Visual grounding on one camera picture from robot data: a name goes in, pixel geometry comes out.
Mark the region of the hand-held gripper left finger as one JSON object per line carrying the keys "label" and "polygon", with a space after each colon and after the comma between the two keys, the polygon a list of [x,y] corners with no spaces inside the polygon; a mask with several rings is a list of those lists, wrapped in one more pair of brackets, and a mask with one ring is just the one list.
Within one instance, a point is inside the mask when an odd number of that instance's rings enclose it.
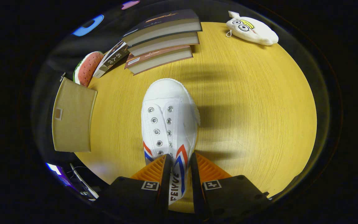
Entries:
{"label": "hand-held gripper left finger", "polygon": [[171,167],[165,154],[130,178],[116,178],[98,197],[98,208],[113,218],[165,218]]}

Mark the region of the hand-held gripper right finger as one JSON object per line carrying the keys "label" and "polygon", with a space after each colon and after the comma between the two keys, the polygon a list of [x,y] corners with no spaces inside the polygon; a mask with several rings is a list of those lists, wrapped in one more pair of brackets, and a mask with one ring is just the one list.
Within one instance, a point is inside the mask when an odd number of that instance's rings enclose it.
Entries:
{"label": "hand-held gripper right finger", "polygon": [[194,211],[201,220],[244,220],[272,203],[244,175],[232,176],[194,152],[190,159]]}

